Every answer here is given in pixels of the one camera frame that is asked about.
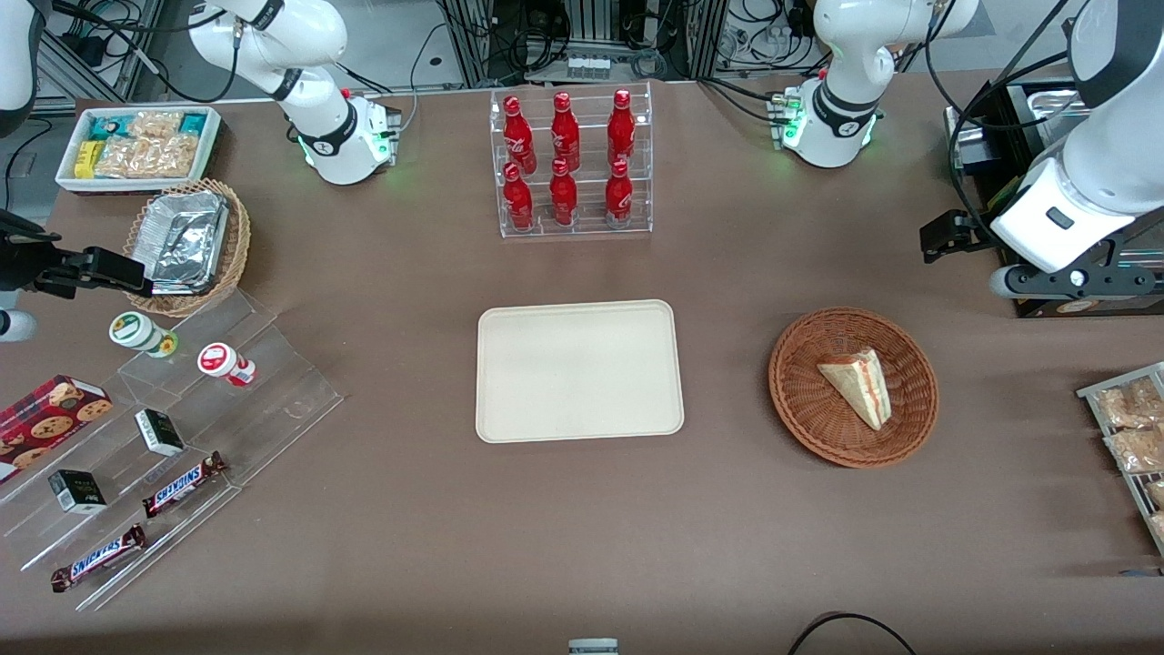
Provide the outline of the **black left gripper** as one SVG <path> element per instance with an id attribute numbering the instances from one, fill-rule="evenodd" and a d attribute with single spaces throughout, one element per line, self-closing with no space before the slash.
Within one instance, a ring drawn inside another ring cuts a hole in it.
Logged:
<path id="1" fill-rule="evenodd" d="M 927 265 L 951 254 L 1002 248 L 1000 240 L 991 232 L 989 221 L 970 218 L 966 211 L 944 212 L 920 228 L 918 238 L 920 252 Z"/>

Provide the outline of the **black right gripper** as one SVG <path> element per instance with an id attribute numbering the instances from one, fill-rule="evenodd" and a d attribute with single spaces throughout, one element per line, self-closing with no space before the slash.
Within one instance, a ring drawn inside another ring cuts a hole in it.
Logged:
<path id="1" fill-rule="evenodd" d="M 150 279 L 146 265 L 101 247 L 87 247 L 79 254 L 55 245 L 61 236 L 40 225 L 1 211 L 1 290 L 38 291 L 49 296 L 76 296 L 79 287 L 108 287 L 121 293 L 149 298 Z"/>

